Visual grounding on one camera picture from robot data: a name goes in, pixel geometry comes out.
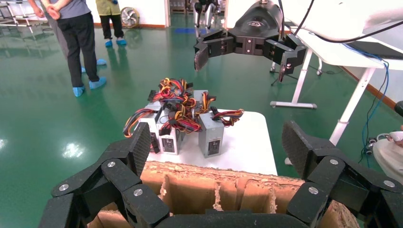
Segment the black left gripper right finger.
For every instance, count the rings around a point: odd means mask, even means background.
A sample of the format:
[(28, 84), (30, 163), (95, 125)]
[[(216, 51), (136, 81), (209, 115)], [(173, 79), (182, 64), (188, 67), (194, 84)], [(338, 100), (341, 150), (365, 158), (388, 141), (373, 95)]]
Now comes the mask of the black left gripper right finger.
[(282, 146), (303, 184), (286, 213), (315, 228), (333, 201), (343, 204), (367, 228), (403, 225), (403, 186), (349, 159), (329, 140), (284, 123)]

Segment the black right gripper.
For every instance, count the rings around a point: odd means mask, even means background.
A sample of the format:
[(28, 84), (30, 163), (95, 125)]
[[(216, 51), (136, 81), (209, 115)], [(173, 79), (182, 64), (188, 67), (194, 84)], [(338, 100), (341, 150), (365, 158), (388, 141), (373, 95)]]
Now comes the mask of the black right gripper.
[(209, 58), (230, 53), (264, 55), (279, 65), (278, 81), (293, 74), (304, 62), (307, 47), (293, 34), (279, 41), (283, 14), (280, 7), (268, 0), (254, 3), (228, 30), (201, 35), (193, 46), (194, 69), (200, 71)]

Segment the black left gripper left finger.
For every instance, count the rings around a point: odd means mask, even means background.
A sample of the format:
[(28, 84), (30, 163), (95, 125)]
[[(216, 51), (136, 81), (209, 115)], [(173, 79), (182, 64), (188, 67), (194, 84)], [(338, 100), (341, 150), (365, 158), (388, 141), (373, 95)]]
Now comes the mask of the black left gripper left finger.
[(130, 137), (111, 143), (94, 164), (53, 188), (39, 226), (85, 228), (111, 203), (132, 228), (158, 226), (170, 212), (140, 178), (150, 145), (147, 123), (140, 123)]

